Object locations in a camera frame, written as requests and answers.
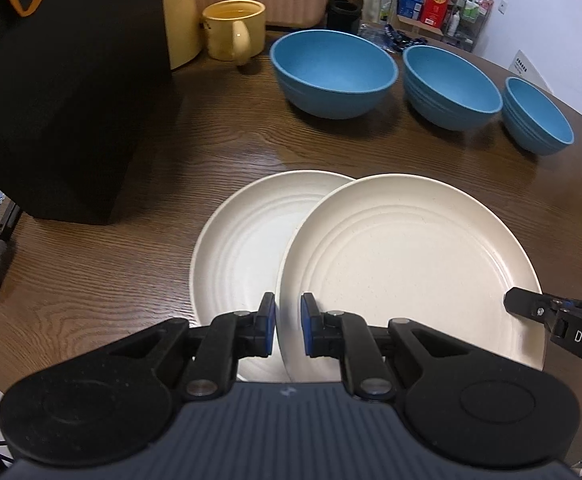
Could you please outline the cream plate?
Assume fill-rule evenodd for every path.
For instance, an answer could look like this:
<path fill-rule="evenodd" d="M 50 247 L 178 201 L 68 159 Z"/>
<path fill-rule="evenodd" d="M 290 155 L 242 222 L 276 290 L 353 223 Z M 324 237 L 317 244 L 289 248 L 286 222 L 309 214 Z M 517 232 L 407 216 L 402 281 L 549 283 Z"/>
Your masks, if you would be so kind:
<path fill-rule="evenodd" d="M 323 198 L 285 251 L 277 285 L 277 332 L 295 382 L 340 377 L 334 359 L 304 349 L 300 299 L 370 325 L 409 318 L 539 370 L 542 327 L 504 308 L 520 287 L 538 292 L 519 240 L 496 214 L 453 186 L 411 174 L 349 182 Z"/>
<path fill-rule="evenodd" d="M 189 296 L 199 324 L 255 311 L 265 292 L 276 290 L 285 250 L 308 213 L 352 181 L 329 171 L 285 171 L 227 198 L 206 221 L 191 258 Z"/>

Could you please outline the blue bowl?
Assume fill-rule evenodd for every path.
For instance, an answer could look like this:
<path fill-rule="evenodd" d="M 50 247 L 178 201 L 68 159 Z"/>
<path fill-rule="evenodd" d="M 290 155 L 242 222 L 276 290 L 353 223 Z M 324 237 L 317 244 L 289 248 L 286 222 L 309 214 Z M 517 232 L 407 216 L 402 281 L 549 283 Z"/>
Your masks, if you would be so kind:
<path fill-rule="evenodd" d="M 526 80 L 508 77 L 502 102 L 504 125 L 523 150 L 548 156 L 574 143 L 574 131 L 560 108 Z"/>
<path fill-rule="evenodd" d="M 398 79 L 398 67 L 387 52 L 336 30 L 291 32 L 273 43 L 269 59 L 285 98 L 319 118 L 367 114 Z"/>
<path fill-rule="evenodd" d="M 504 105 L 492 79 L 455 53 L 416 44 L 403 52 L 403 63 L 407 101 L 437 127 L 482 128 Z"/>

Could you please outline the black paper bag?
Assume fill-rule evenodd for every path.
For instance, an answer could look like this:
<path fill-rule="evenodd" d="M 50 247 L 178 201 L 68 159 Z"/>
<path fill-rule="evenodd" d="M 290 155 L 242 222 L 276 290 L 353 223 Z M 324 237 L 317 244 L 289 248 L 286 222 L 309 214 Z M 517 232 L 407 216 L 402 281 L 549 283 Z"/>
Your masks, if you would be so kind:
<path fill-rule="evenodd" d="M 163 0 L 0 0 L 0 189 L 107 223 L 169 77 Z"/>

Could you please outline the yellow mug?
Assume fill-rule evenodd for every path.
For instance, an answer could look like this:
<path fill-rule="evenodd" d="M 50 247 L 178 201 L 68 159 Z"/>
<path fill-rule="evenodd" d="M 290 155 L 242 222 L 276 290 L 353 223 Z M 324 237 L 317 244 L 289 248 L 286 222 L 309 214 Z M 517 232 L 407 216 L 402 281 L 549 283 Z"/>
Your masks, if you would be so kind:
<path fill-rule="evenodd" d="M 266 6 L 256 0 L 224 0 L 202 11 L 206 50 L 216 61 L 248 64 L 265 47 Z"/>

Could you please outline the black cup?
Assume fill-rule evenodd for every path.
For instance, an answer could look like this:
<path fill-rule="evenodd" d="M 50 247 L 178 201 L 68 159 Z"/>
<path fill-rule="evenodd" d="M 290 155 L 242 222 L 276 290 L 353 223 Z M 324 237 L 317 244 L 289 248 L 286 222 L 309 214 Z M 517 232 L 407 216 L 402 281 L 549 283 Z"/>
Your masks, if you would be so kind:
<path fill-rule="evenodd" d="M 349 0 L 329 0 L 326 6 L 325 27 L 357 35 L 361 24 L 361 7 Z"/>

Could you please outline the blue carton box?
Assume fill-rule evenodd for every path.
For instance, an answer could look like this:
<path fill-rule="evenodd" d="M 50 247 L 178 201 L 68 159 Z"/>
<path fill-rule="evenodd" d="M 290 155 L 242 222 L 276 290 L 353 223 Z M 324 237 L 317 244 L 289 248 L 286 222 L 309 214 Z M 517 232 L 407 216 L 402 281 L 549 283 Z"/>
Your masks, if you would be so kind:
<path fill-rule="evenodd" d="M 396 13 L 410 20 L 419 20 L 422 9 L 422 0 L 397 0 Z"/>

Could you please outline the yellow thermos jug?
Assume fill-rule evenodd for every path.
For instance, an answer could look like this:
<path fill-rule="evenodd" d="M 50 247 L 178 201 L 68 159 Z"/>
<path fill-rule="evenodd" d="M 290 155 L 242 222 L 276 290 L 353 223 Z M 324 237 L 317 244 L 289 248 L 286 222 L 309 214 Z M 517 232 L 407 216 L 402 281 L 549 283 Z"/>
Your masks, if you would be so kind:
<path fill-rule="evenodd" d="M 193 60 L 202 50 L 197 0 L 163 0 L 163 13 L 172 70 Z"/>

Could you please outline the red carton box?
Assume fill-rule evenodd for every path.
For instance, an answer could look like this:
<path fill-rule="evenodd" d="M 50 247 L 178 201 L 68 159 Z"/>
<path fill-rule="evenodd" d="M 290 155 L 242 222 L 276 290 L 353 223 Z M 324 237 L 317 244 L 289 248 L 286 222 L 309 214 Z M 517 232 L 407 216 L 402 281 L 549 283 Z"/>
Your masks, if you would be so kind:
<path fill-rule="evenodd" d="M 435 28 L 441 28 L 447 12 L 449 0 L 422 0 L 420 21 Z"/>

